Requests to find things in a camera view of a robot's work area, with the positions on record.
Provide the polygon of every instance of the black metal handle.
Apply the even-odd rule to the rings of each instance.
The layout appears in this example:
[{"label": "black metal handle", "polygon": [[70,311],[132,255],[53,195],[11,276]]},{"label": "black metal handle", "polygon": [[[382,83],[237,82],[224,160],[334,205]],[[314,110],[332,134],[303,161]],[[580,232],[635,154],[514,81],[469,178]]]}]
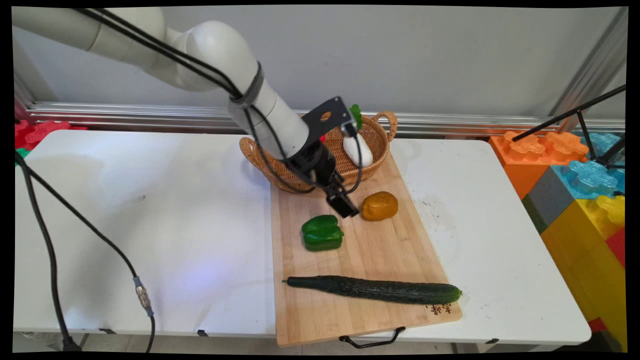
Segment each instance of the black metal handle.
[{"label": "black metal handle", "polygon": [[378,343],[368,343],[368,344],[361,344],[360,345],[360,344],[354,343],[353,340],[349,336],[341,336],[341,337],[338,338],[338,340],[344,341],[344,342],[349,343],[349,344],[352,344],[353,347],[355,347],[355,348],[378,347],[380,345],[386,345],[386,344],[394,343],[396,341],[396,338],[398,337],[398,334],[400,334],[404,330],[406,330],[406,327],[404,327],[404,326],[399,327],[394,332],[394,337],[391,338],[391,340],[381,341],[381,342],[378,342]]}]

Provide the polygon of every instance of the white table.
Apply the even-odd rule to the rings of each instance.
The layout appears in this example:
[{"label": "white table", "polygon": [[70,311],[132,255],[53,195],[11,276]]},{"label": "white table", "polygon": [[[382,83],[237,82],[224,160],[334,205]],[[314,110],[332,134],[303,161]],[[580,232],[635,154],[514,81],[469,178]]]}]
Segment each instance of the white table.
[{"label": "white table", "polygon": [[[150,292],[157,333],[275,336],[269,184],[239,135],[61,130],[26,161],[112,239]],[[491,147],[395,139],[391,152],[451,283],[458,322],[399,340],[576,345],[591,332]],[[35,183],[70,332],[148,334],[124,262]],[[49,260],[15,171],[15,331],[57,331]],[[369,335],[385,338],[391,332]]]}]

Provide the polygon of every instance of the floor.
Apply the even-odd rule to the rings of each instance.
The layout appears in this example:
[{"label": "floor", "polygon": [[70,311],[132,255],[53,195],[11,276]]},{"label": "floor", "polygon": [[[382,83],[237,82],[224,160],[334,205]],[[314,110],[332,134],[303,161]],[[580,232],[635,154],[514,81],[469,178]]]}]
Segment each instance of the floor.
[{"label": "floor", "polygon": [[[79,343],[82,336],[73,335]],[[144,352],[148,335],[90,334],[84,341],[83,351]],[[49,343],[58,339],[47,339]],[[41,351],[34,343],[33,350],[24,345],[14,352]],[[324,343],[279,348],[275,339],[257,338],[210,338],[199,336],[156,336],[151,352],[171,354],[236,354],[236,355],[405,355],[405,354],[453,354],[450,343],[421,343],[397,341],[393,344],[365,349],[356,349],[347,343],[328,341]]]}]

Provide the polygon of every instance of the white robotic arm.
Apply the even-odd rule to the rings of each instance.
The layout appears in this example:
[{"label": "white robotic arm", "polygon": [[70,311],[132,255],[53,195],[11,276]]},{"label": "white robotic arm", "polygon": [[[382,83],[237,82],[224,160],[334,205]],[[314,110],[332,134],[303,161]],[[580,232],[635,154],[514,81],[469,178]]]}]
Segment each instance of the white robotic arm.
[{"label": "white robotic arm", "polygon": [[[179,33],[167,28],[160,8],[110,8],[115,15],[134,24],[166,44],[221,70],[245,94],[258,70],[258,62],[242,36],[219,21],[203,22]],[[14,26],[90,53],[139,66],[146,73],[173,86],[196,92],[216,85],[171,59],[135,42],[101,23],[70,8],[12,7]],[[216,74],[211,74],[227,83]],[[308,127],[273,91],[265,80],[253,105],[269,120],[278,135],[285,157],[291,157],[305,144]],[[231,117],[249,133],[244,112],[229,106]],[[282,154],[262,118],[249,110],[260,144],[271,155]]]},{"label": "white robotic arm", "polygon": [[[221,86],[234,89],[234,92],[239,93],[234,94],[235,97],[245,96],[248,100],[244,104],[238,104],[238,100],[230,97],[228,109],[232,119],[251,133],[245,114],[248,111],[256,142],[276,159],[285,160],[287,166],[307,179],[306,181],[312,179],[314,184],[326,192],[327,201],[340,215],[353,216],[359,212],[347,197],[358,183],[348,192],[344,189],[344,180],[335,168],[335,157],[318,141],[320,136],[335,126],[342,126],[347,136],[357,134],[355,121],[339,97],[326,101],[305,115],[305,118],[317,121],[301,119],[264,80],[260,65],[249,46],[229,25],[212,20],[179,33],[166,27],[160,8],[107,10],[109,16],[116,15],[164,44],[226,75],[223,78],[203,67],[199,68],[184,57],[181,58],[188,65],[202,69]],[[104,10],[98,9],[100,13],[88,12],[86,15],[79,11],[70,8],[13,6],[12,24],[90,53],[138,66],[165,83],[185,90],[203,92],[216,88],[216,84],[193,70],[109,27],[108,24],[114,26],[115,23],[104,23]],[[333,115],[320,124],[321,115],[328,110]]]}]

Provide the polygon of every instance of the wooden cutting board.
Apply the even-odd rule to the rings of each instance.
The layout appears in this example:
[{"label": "wooden cutting board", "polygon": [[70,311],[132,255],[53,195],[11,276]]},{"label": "wooden cutting board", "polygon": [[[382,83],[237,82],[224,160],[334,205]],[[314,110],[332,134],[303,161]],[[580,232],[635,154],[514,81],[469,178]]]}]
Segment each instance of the wooden cutting board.
[{"label": "wooden cutting board", "polygon": [[271,186],[271,232],[276,300],[276,336],[280,346],[334,340],[398,327],[459,320],[462,310],[449,305],[407,305],[343,297],[292,288],[289,276],[342,275],[370,280],[448,282],[391,154],[378,171],[349,197],[356,206],[376,192],[394,194],[395,216],[371,222],[360,215],[339,218],[344,232],[336,250],[310,252],[300,227],[318,215],[335,214],[320,191],[307,195]]}]

